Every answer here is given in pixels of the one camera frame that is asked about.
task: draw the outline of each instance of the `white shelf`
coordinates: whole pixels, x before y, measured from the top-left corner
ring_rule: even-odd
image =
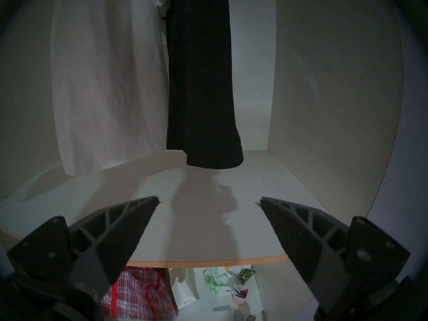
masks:
[[[0,227],[26,236],[53,216],[64,216],[70,225],[99,208],[156,195],[161,204],[131,260],[212,262],[283,255],[256,202],[269,196],[324,208],[268,151],[246,151],[244,159],[234,169],[206,170],[187,166],[183,152],[167,151],[80,177],[65,175],[58,164],[0,204]]]

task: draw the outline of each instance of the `wardrobe wall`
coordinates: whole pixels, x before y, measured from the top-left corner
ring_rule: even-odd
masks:
[[[0,200],[60,161],[52,112],[55,0],[28,0],[0,38]],[[244,150],[267,149],[275,64],[275,0],[229,0],[235,116]]]
[[[400,116],[403,60],[388,0],[276,0],[268,150],[339,220],[366,216]]]
[[[0,35],[0,200],[60,161],[50,83],[55,0],[27,0]]]

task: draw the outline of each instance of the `screw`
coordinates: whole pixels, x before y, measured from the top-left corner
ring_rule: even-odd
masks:
[[[363,260],[363,261],[370,261],[371,260],[370,254],[365,249],[358,249],[356,251],[356,256],[358,256],[359,259]]]
[[[389,248],[389,249],[395,249],[395,245],[393,243],[391,243],[390,241],[387,241],[385,243],[385,247]]]

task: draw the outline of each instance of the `plastic bag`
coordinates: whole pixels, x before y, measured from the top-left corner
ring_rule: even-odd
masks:
[[[188,268],[171,268],[171,288],[178,309],[194,303],[198,298],[192,291],[190,284],[190,275]]]
[[[232,275],[224,267],[209,267],[204,272],[205,284],[215,294],[231,292],[232,289],[227,285],[230,277]]]
[[[101,305],[115,318],[169,320],[178,315],[161,274],[153,268],[126,267]]]

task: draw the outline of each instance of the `black dress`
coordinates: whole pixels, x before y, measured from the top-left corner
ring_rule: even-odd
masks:
[[[191,166],[239,166],[244,158],[233,106],[229,0],[173,0],[167,42],[167,148],[184,150]]]

